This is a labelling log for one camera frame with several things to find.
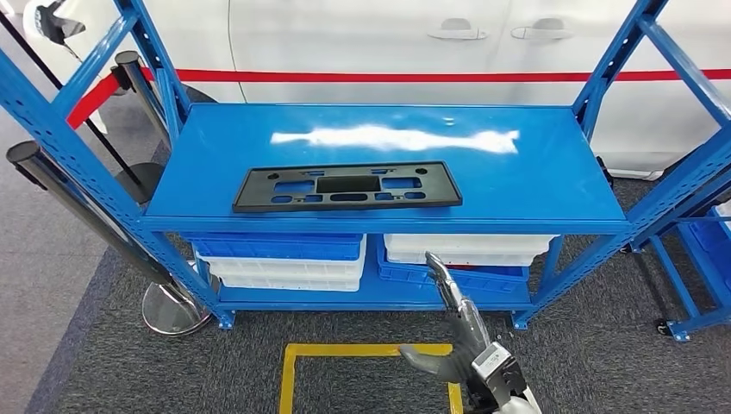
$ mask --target caster wheel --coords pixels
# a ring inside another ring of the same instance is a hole
[[[670,326],[667,324],[667,319],[658,319],[655,321],[655,329],[657,329],[658,333],[663,336],[672,336]]]

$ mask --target chrome stanchion base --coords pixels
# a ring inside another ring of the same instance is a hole
[[[201,329],[210,320],[210,311],[180,293],[176,287],[150,284],[142,299],[145,325],[165,336],[189,335]]]

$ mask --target blue plastic crate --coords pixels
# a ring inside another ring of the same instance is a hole
[[[390,263],[387,261],[384,238],[376,237],[376,239],[378,239],[378,275],[381,279],[420,285],[434,284],[434,281],[428,276],[428,267],[426,265]],[[526,284],[530,274],[528,267],[519,266],[480,266],[474,267],[473,270],[450,269],[449,273],[460,289],[505,293],[510,293],[517,286]]]
[[[706,216],[718,217],[719,214],[711,207]],[[731,289],[731,230],[723,222],[694,222],[690,230],[708,253],[726,287]]]
[[[357,260],[363,235],[181,233],[202,256]]]

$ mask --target yellow floor marking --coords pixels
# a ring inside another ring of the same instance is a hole
[[[279,414],[291,414],[295,393],[295,360],[298,356],[399,356],[399,343],[290,343],[284,350],[282,385],[279,392]],[[448,343],[415,343],[424,354],[446,355],[452,351]],[[462,391],[459,384],[447,386],[451,414],[462,414]]]

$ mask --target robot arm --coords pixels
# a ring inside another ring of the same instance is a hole
[[[490,342],[475,304],[462,296],[444,263],[429,252],[426,256],[429,276],[455,334],[453,351],[446,356],[426,355],[403,345],[401,355],[412,367],[438,380],[466,384],[473,406],[470,413],[540,414],[515,358],[499,343]]]

